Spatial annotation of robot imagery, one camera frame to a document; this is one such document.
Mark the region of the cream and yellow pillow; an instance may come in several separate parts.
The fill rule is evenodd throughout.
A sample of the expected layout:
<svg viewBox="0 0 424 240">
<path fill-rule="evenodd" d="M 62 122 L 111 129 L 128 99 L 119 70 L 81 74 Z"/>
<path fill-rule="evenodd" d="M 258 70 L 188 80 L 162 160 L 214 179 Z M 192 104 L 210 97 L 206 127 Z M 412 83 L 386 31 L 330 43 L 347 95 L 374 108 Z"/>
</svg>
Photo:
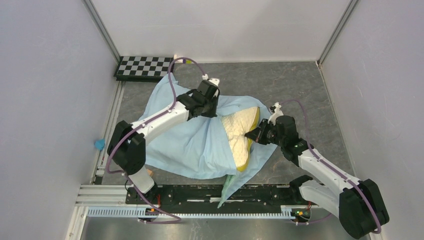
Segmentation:
<svg viewBox="0 0 424 240">
<path fill-rule="evenodd" d="M 247 138 L 245 134 L 258 126 L 259 118 L 260 108 L 257 106 L 246 108 L 221 118 L 234 163 L 239 172 L 247 169 L 253 143 L 253 140 Z"/>
</svg>

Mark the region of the light blue pillowcase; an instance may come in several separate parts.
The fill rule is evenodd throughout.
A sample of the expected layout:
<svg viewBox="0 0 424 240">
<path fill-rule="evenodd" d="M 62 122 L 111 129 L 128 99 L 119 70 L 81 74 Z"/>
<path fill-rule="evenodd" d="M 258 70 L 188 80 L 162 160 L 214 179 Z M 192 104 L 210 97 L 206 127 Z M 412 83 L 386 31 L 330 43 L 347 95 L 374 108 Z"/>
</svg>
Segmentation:
<svg viewBox="0 0 424 240">
<path fill-rule="evenodd" d="M 258 99 L 251 96 L 220 95 L 217 116 L 195 117 L 162 133 L 146 147 L 146 164 L 170 173 L 196 180 L 227 177 L 219 206 L 242 185 L 252 179 L 270 159 L 276 145 L 253 143 L 243 155 L 249 157 L 246 169 L 238 171 L 236 150 L 226 128 L 236 123 L 236 114 L 258 108 L 259 120 L 268 119 L 270 112 Z"/>
</svg>

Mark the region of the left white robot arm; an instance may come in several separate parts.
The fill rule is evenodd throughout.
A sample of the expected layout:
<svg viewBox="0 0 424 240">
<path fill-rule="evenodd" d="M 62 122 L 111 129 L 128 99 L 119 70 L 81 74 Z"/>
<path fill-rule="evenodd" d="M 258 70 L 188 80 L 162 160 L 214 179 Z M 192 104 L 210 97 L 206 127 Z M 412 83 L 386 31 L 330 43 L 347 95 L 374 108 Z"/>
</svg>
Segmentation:
<svg viewBox="0 0 424 240">
<path fill-rule="evenodd" d="M 155 182 L 145 167 L 148 144 L 193 118 L 216 117 L 219 83 L 217 78 L 203 80 L 196 89 L 175 97 L 173 103 L 157 113 L 133 123 L 123 120 L 115 126 L 107 148 L 106 164 L 113 161 L 122 169 L 145 204 L 151 204 L 157 198 L 157 190 L 153 187 Z"/>
</svg>

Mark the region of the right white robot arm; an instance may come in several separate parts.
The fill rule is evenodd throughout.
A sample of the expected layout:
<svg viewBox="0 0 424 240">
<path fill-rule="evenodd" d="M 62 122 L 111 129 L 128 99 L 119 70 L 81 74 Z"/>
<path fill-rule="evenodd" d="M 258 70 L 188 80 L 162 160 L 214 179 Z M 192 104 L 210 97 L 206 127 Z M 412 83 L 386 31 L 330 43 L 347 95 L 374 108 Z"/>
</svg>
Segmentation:
<svg viewBox="0 0 424 240">
<path fill-rule="evenodd" d="M 293 117 L 263 119 L 245 136 L 261 145 L 278 146 L 288 161 L 308 172 L 289 183 L 288 196 L 293 203 L 317 204 L 337 217 L 344 230 L 355 239 L 370 233 L 379 234 L 382 226 L 390 221 L 378 185 L 371 179 L 354 177 L 328 161 L 299 136 Z"/>
</svg>

